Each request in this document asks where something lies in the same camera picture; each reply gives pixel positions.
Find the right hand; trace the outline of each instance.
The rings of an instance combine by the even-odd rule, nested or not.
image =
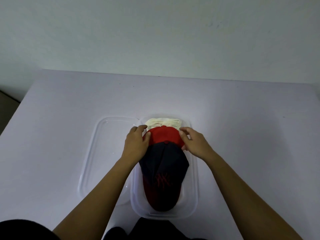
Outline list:
[[[181,127],[179,134],[185,144],[182,147],[182,150],[187,150],[194,156],[199,157],[204,161],[209,160],[214,155],[214,150],[206,141],[203,134],[190,127]]]

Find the dark clothing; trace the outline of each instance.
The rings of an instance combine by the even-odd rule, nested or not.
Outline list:
[[[29,220],[7,220],[0,222],[2,239],[49,239],[59,240],[58,236],[46,227]],[[140,218],[129,235],[121,227],[110,229],[103,240],[187,240],[168,220]]]

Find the transparent lid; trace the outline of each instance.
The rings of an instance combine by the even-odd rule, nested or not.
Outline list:
[[[86,197],[115,165],[121,157],[128,132],[133,126],[138,125],[138,119],[128,117],[106,117],[98,123],[78,185],[81,198]],[[131,178],[129,175],[117,205],[125,204],[130,200]]]
[[[152,114],[141,119],[140,124],[145,124],[145,122],[151,118],[180,119],[182,121],[181,126],[190,127],[190,123],[186,120],[168,114]],[[176,205],[166,212],[156,211],[150,206],[143,188],[141,167],[139,164],[134,167],[131,181],[130,201],[132,208],[139,216],[156,220],[170,220],[186,218],[194,213],[198,205],[197,159],[188,151],[185,151],[185,154],[189,162],[189,167],[181,185],[180,196]]]

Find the forearm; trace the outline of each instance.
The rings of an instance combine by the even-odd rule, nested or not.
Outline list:
[[[245,240],[302,239],[217,153],[205,162]]]
[[[64,239],[98,239],[110,216],[134,165],[119,159],[97,186],[53,230]]]

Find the white wall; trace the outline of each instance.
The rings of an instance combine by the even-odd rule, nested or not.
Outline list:
[[[320,84],[320,0],[0,0],[0,90],[37,68]]]

